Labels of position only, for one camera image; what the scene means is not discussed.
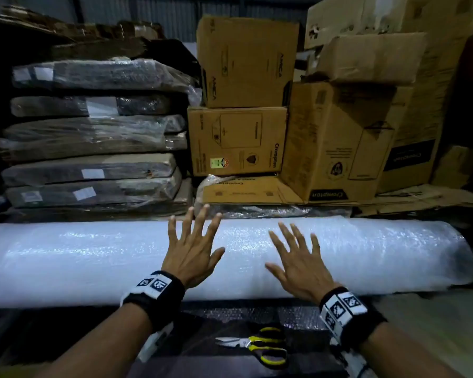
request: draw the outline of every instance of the scissors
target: scissors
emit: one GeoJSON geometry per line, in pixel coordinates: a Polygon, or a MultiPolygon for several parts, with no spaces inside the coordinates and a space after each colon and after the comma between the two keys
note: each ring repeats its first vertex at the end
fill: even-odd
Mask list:
{"type": "Polygon", "coordinates": [[[278,328],[262,328],[256,336],[248,338],[217,337],[216,344],[247,348],[268,368],[282,368],[287,363],[284,331],[278,328]]]}

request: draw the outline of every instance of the hand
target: hand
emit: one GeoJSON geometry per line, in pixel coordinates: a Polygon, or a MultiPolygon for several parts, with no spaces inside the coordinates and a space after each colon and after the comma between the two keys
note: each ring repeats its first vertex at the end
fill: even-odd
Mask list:
{"type": "Polygon", "coordinates": [[[266,269],[280,281],[286,292],[319,305],[326,293],[341,285],[333,281],[331,273],[324,265],[317,237],[313,233],[310,234],[313,244],[312,253],[310,253],[305,238],[296,225],[291,224],[294,236],[284,223],[278,223],[278,226],[289,244],[290,252],[277,235],[270,231],[271,241],[277,248],[284,271],[277,264],[269,262],[265,264],[266,269]]]}
{"type": "Polygon", "coordinates": [[[202,236],[203,224],[207,216],[208,204],[204,205],[195,220],[195,227],[191,233],[193,222],[193,207],[188,209],[182,223],[181,238],[177,239],[175,216],[168,221],[168,237],[170,246],[166,253],[161,270],[173,274],[182,281],[186,289],[194,288],[209,277],[224,254],[224,248],[218,248],[211,255],[212,242],[221,222],[221,214],[215,215],[208,226],[207,233],[202,236]]]}

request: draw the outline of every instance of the wrist strap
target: wrist strap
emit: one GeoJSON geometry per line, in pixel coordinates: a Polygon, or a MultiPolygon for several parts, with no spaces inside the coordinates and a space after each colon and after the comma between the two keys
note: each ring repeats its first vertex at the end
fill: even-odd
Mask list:
{"type": "Polygon", "coordinates": [[[149,316],[153,331],[163,329],[177,314],[186,289],[174,275],[156,271],[127,292],[121,306],[133,303],[149,316]]]}
{"type": "Polygon", "coordinates": [[[321,319],[344,350],[358,350],[385,317],[344,287],[327,293],[319,305],[321,319]]]}

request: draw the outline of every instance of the forearm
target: forearm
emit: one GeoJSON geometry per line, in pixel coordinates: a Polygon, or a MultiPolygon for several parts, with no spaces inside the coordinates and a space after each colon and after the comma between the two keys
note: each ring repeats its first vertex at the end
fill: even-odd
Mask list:
{"type": "Polygon", "coordinates": [[[36,378],[122,378],[152,332],[145,311],[123,305],[36,378]]]}
{"type": "Polygon", "coordinates": [[[359,351],[379,378],[462,378],[389,323],[380,324],[359,351]]]}

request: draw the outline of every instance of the finger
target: finger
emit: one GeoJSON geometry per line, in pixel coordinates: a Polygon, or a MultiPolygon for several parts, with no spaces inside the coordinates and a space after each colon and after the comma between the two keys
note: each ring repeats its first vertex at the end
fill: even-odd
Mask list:
{"type": "Polygon", "coordinates": [[[200,210],[198,216],[196,216],[195,227],[193,228],[193,233],[191,234],[192,240],[202,236],[203,225],[205,224],[205,218],[207,217],[208,208],[209,205],[205,204],[200,210]]]}
{"type": "Polygon", "coordinates": [[[182,234],[181,234],[181,243],[185,243],[188,236],[191,234],[191,224],[193,223],[194,208],[189,207],[186,217],[182,222],[182,234]]]}
{"type": "Polygon", "coordinates": [[[278,281],[280,281],[281,285],[284,287],[287,285],[287,278],[285,276],[285,272],[279,267],[277,264],[273,264],[271,262],[265,263],[266,269],[270,271],[272,275],[276,277],[278,281]]]}
{"type": "Polygon", "coordinates": [[[221,260],[221,257],[225,251],[226,250],[224,249],[224,247],[217,248],[210,256],[210,260],[208,260],[208,269],[210,271],[210,274],[212,274],[212,272],[214,271],[215,266],[221,260]]]}
{"type": "Polygon", "coordinates": [[[170,216],[168,221],[168,239],[170,240],[170,245],[177,243],[177,230],[175,227],[175,215],[170,216]]]}
{"type": "Polygon", "coordinates": [[[282,235],[284,235],[285,241],[287,241],[291,252],[296,252],[298,250],[298,244],[296,244],[295,237],[289,232],[289,229],[287,229],[284,223],[279,222],[278,227],[280,228],[282,235]]]}
{"type": "Polygon", "coordinates": [[[295,224],[291,224],[291,229],[292,229],[293,235],[296,237],[296,240],[298,241],[299,250],[301,252],[309,252],[308,247],[307,247],[307,242],[305,241],[305,237],[300,232],[298,227],[296,227],[295,224]]]}
{"type": "Polygon", "coordinates": [[[285,249],[284,243],[280,241],[278,236],[275,234],[273,231],[268,231],[268,234],[270,235],[271,242],[277,248],[278,255],[280,256],[280,259],[282,260],[282,264],[284,263],[285,257],[287,255],[287,249],[285,249]]]}
{"type": "Polygon", "coordinates": [[[311,233],[310,240],[312,241],[312,254],[315,254],[316,256],[321,256],[321,246],[319,245],[319,240],[317,239],[317,236],[311,233]]]}
{"type": "Polygon", "coordinates": [[[205,234],[205,238],[207,239],[207,243],[212,244],[212,241],[214,241],[214,236],[217,232],[217,229],[219,228],[219,224],[221,223],[222,219],[222,214],[218,213],[215,215],[215,217],[212,219],[210,222],[210,225],[208,226],[207,233],[205,234]]]}

